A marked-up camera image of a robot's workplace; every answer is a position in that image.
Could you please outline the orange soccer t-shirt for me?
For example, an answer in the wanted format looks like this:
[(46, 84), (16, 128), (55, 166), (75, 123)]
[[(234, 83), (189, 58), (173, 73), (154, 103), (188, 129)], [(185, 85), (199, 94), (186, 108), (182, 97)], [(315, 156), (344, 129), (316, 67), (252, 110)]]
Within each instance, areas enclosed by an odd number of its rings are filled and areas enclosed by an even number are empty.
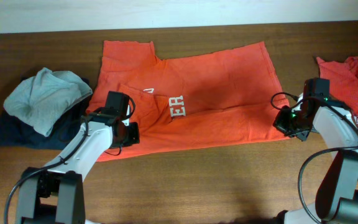
[(263, 42), (161, 60), (152, 42), (107, 40), (88, 112), (110, 91), (134, 100), (140, 142), (104, 152), (101, 162), (284, 139), (273, 122), (288, 100)]

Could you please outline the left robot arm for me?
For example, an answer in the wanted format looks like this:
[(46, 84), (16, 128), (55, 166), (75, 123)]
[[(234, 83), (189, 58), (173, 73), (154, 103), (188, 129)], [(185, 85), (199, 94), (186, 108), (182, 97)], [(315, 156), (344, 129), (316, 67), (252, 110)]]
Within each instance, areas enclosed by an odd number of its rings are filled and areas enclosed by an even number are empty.
[(129, 95), (110, 91), (104, 106), (80, 118), (78, 133), (57, 157), (22, 173), (6, 200), (4, 222), (17, 192), (16, 223), (88, 223), (83, 182), (102, 154), (140, 142), (138, 124), (129, 122), (134, 112)]

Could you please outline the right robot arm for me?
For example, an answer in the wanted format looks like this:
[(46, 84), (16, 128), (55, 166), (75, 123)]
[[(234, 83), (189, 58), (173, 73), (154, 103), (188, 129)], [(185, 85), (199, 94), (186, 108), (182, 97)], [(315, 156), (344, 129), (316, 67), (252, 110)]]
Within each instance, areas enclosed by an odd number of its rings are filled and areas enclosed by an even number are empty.
[[(329, 94), (329, 80), (305, 81), (296, 105), (279, 108), (273, 123), (286, 137), (307, 140), (318, 133), (327, 148), (312, 154), (298, 174), (298, 195), (302, 208), (286, 212), (284, 223), (358, 223), (358, 125), (350, 107)], [(333, 156), (314, 203), (303, 197), (302, 180), (306, 166), (316, 157)]]

